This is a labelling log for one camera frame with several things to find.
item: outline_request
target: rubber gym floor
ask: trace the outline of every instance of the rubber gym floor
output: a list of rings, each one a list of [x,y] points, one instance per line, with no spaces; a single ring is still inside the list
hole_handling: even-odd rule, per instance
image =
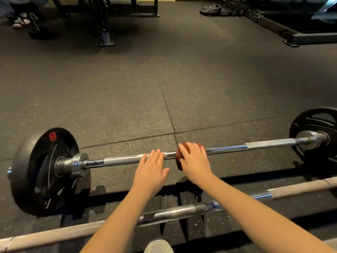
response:
[[[68,129],[94,159],[173,151],[187,140],[219,147],[286,138],[302,111],[337,106],[337,45],[291,48],[245,18],[201,16],[204,5],[159,2],[160,18],[111,18],[117,47],[109,49],[96,47],[95,20],[84,14],[47,22],[60,34],[53,41],[0,27],[1,238],[104,220],[125,195],[116,192],[132,185],[137,165],[93,169],[79,182],[76,208],[50,217],[23,213],[6,171],[37,130]],[[315,178],[290,147],[209,159],[217,176],[247,193]],[[167,195],[152,198],[145,211],[196,202],[199,192],[174,160],[165,166]],[[329,191],[267,205],[320,239],[337,236]],[[175,252],[261,252],[226,212],[136,228],[132,252],[160,236]],[[27,252],[79,252],[86,241]]]

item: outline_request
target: sneaker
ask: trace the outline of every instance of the sneaker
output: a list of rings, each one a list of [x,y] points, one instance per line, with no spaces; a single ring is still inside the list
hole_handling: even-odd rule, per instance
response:
[[[154,241],[151,241],[146,249],[144,250],[144,253],[174,253],[172,247],[170,244],[165,241],[164,239],[156,239]]]

